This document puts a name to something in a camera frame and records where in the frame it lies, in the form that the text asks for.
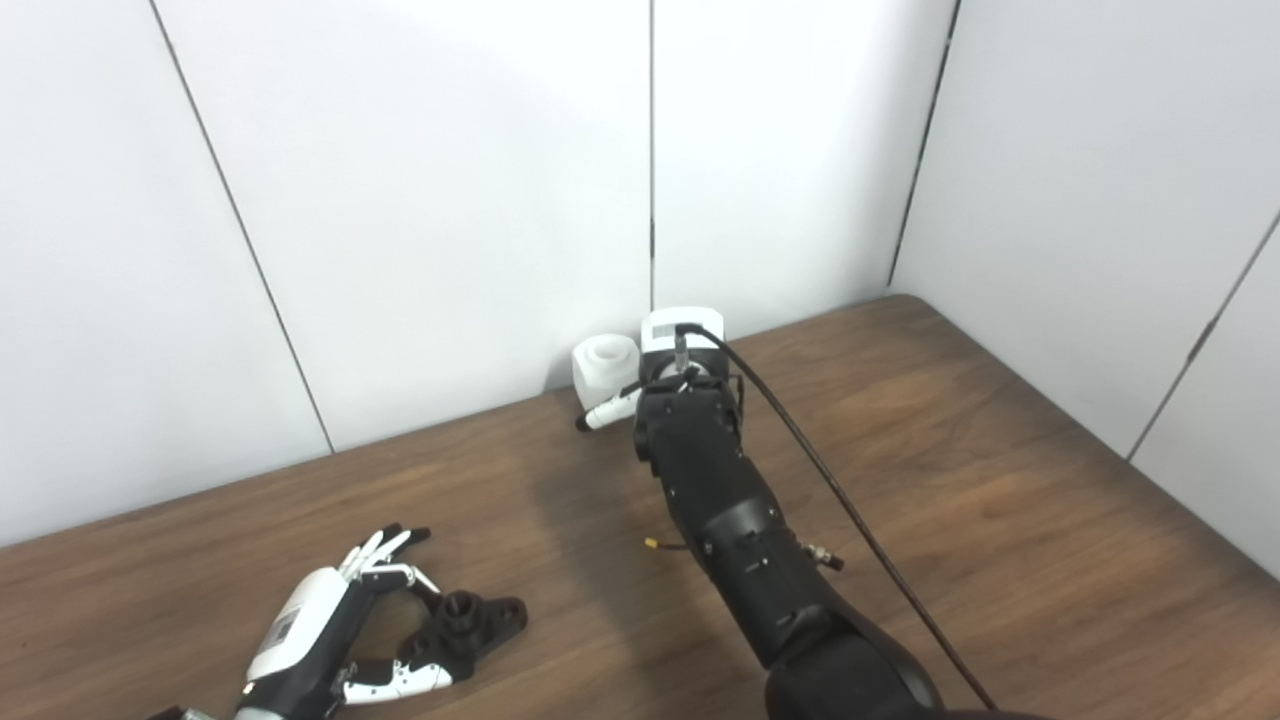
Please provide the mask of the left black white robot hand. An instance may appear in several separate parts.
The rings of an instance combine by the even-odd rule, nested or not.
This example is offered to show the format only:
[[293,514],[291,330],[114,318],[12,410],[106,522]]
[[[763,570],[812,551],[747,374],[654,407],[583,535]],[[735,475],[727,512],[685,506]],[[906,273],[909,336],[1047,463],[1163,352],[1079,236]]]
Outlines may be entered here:
[[357,662],[349,652],[379,597],[408,591],[434,610],[440,589],[419,568],[398,560],[424,542],[426,527],[390,524],[355,546],[337,565],[311,571],[257,648],[236,708],[238,719],[332,719],[349,706],[388,703],[453,685],[442,664],[408,660]]

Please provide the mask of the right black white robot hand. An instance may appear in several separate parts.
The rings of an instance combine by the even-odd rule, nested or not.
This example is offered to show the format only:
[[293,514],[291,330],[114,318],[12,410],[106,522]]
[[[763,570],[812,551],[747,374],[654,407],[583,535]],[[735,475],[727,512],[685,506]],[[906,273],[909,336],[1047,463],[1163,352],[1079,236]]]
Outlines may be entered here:
[[573,387],[582,405],[575,420],[577,430],[589,433],[634,416],[645,389],[691,368],[699,378],[730,379],[730,357],[716,342],[700,333],[678,340],[678,325],[698,325],[724,340],[721,313],[685,306],[646,315],[637,341],[626,334],[596,334],[573,348]]

